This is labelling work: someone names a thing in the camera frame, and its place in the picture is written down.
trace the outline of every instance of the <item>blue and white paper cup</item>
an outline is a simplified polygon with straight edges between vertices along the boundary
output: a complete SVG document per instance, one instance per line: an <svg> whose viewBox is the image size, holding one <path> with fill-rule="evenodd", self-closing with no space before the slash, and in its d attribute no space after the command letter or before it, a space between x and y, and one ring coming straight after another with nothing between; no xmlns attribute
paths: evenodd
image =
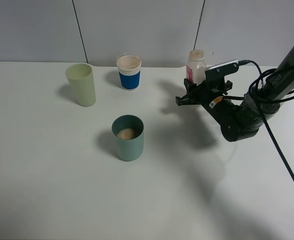
<svg viewBox="0 0 294 240"><path fill-rule="evenodd" d="M117 66L124 90L137 89L140 81L141 60L137 56L125 55L117 60Z"/></svg>

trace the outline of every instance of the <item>table surface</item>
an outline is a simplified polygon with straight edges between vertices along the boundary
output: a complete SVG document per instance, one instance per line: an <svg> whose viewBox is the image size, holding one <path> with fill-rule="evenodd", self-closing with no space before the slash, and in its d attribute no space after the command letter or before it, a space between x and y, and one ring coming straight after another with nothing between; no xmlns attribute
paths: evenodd
<svg viewBox="0 0 294 240"><path fill-rule="evenodd" d="M184 67L143 67L125 91L93 66L97 102L81 107L71 64L0 62L0 238L294 240L294 184L264 127L227 142L202 107L178 107ZM241 67L230 95L256 77ZM111 134L125 114L145 125L132 162ZM294 171L294 101L269 122Z"/></svg>

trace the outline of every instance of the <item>plastic bottle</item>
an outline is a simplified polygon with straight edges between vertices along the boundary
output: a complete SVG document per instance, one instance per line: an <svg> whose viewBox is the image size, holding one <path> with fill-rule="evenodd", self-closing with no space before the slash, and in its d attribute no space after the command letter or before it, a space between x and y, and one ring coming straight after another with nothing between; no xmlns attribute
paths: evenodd
<svg viewBox="0 0 294 240"><path fill-rule="evenodd" d="M199 85L206 80L205 56L203 50L192 50L189 53L188 63L186 66L186 77L189 81Z"/></svg>

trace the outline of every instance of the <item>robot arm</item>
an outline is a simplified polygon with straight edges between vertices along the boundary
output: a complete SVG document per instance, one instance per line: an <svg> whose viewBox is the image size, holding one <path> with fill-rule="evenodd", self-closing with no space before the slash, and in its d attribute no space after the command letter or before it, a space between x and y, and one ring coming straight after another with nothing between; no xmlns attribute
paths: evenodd
<svg viewBox="0 0 294 240"><path fill-rule="evenodd" d="M187 94L176 97L176 103L181 105L202 105L220 124L225 139L234 142L253 137L263 124L254 100L249 93L244 95L240 105L235 105L226 96L232 88L232 82L225 82L224 77L238 71L245 61L232 60L206 68L206 80L200 85L184 80ZM294 66L294 47L279 65L276 71ZM259 91L259 98L278 100L294 88L294 70L282 72L266 79L266 84ZM280 108L279 103L260 103L260 108L266 119L271 118Z"/></svg>

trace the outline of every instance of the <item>plastic cup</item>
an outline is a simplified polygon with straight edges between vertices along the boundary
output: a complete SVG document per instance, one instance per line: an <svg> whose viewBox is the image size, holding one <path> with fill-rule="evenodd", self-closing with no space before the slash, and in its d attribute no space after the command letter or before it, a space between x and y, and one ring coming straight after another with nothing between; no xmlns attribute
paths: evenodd
<svg viewBox="0 0 294 240"><path fill-rule="evenodd" d="M135 135L131 139L119 137L123 130L131 129ZM116 138L117 152L124 161L133 161L140 157L143 151L144 126L140 118L133 115L123 115L118 117L111 127L112 133Z"/></svg>
<svg viewBox="0 0 294 240"><path fill-rule="evenodd" d="M95 104L95 85L89 64L78 63L68 67L66 77L81 106L90 107Z"/></svg>
<svg viewBox="0 0 294 240"><path fill-rule="evenodd" d="M140 81L141 60L137 56L125 55L117 59L121 86L132 91L137 89Z"/></svg>

